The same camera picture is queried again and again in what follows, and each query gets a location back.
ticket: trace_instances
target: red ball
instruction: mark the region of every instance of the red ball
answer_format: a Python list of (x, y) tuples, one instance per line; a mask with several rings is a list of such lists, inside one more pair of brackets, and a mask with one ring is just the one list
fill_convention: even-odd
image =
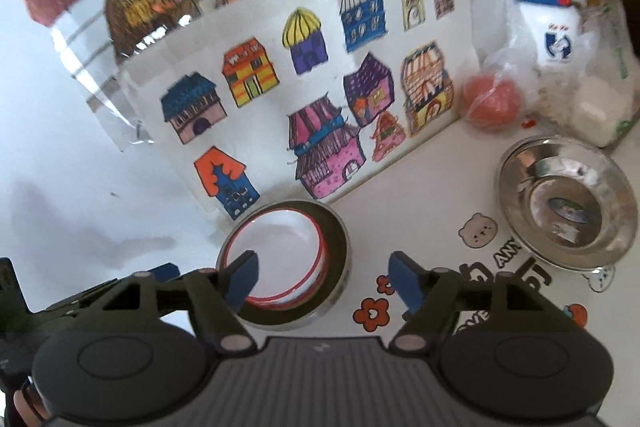
[(472, 76), (462, 87), (462, 115), (484, 130), (500, 130), (513, 123), (523, 106), (520, 89), (510, 78), (494, 73)]

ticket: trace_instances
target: bottle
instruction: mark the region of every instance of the bottle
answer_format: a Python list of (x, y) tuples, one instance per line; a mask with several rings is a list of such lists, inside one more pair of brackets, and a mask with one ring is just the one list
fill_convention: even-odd
[(536, 41), (538, 67), (561, 70), (572, 59), (580, 35), (580, 12), (574, 0), (517, 0), (518, 8)]

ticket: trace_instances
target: house with yellow roof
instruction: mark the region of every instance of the house with yellow roof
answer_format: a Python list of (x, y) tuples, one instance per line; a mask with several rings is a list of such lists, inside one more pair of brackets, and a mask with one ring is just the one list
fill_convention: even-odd
[(282, 45), (290, 49), (297, 74), (307, 73), (329, 60), (320, 31), (320, 19), (306, 8), (297, 8), (287, 19)]

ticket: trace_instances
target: purple house drawing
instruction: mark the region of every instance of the purple house drawing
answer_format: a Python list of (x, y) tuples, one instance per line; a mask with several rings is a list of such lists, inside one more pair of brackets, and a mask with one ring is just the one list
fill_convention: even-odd
[(297, 74), (307, 73), (329, 60), (320, 26), (320, 19), (305, 8), (297, 8), (287, 19), (282, 45), (290, 49)]
[(327, 95), (289, 115), (289, 148), (298, 157), (296, 179), (316, 200), (333, 194), (364, 165), (359, 133)]
[(368, 53), (357, 71), (344, 77), (344, 93), (360, 127), (366, 127), (396, 99), (391, 70)]

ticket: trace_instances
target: red-rimmed bowl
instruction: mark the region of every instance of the red-rimmed bowl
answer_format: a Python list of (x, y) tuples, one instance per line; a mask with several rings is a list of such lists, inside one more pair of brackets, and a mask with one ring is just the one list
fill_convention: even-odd
[(258, 213), (229, 238), (222, 252), (226, 267), (246, 250), (258, 253), (260, 276), (247, 298), (253, 306), (285, 310), (310, 299), (328, 269), (326, 242), (320, 226), (293, 208)]

